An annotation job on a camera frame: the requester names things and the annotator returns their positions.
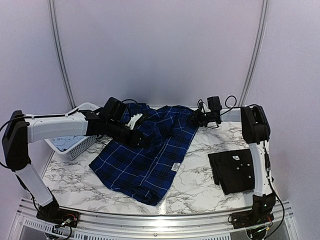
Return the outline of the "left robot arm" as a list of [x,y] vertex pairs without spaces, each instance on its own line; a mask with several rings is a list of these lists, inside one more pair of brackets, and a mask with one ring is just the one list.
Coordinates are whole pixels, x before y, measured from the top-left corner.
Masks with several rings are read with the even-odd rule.
[[124,102],[114,97],[97,110],[76,109],[70,113],[49,115],[24,114],[16,110],[0,128],[4,131],[2,148],[5,158],[1,166],[15,173],[40,205],[39,213],[58,223],[63,219],[63,211],[32,166],[28,145],[57,137],[105,135],[132,148],[147,148],[150,142],[144,134],[120,121],[128,110]]

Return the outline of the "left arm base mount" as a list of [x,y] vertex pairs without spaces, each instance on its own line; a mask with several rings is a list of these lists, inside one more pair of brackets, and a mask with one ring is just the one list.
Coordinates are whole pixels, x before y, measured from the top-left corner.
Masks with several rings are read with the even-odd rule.
[[78,211],[59,208],[57,212],[45,213],[37,211],[36,218],[53,223],[58,227],[76,228],[79,222],[80,213]]

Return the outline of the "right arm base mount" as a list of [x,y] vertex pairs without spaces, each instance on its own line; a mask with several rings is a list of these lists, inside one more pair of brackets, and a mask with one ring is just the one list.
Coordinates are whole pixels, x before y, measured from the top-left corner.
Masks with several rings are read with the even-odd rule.
[[265,212],[261,215],[256,215],[253,210],[233,212],[228,217],[228,222],[233,225],[234,229],[241,229],[270,223],[274,220],[273,213]]

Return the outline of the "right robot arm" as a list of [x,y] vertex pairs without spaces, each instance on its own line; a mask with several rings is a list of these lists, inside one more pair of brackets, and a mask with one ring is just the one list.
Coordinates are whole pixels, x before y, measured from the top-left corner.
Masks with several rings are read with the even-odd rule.
[[237,121],[241,122],[242,137],[249,146],[254,173],[252,208],[247,219],[252,224],[258,224],[272,212],[277,198],[269,155],[270,125],[261,105],[228,106],[226,101],[224,104],[226,110],[223,110],[218,96],[208,97],[207,103],[200,99],[191,120],[207,128],[209,123],[220,125],[229,122],[229,113],[238,114]]

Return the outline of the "blue plaid long sleeve shirt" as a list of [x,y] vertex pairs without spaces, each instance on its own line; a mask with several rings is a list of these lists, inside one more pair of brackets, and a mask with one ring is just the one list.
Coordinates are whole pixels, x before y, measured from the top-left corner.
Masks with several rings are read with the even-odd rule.
[[146,205],[156,206],[170,189],[198,130],[185,106],[150,108],[146,103],[129,103],[121,118],[146,115],[135,129],[150,141],[146,148],[132,148],[111,140],[89,164],[89,168],[110,190],[121,192]]

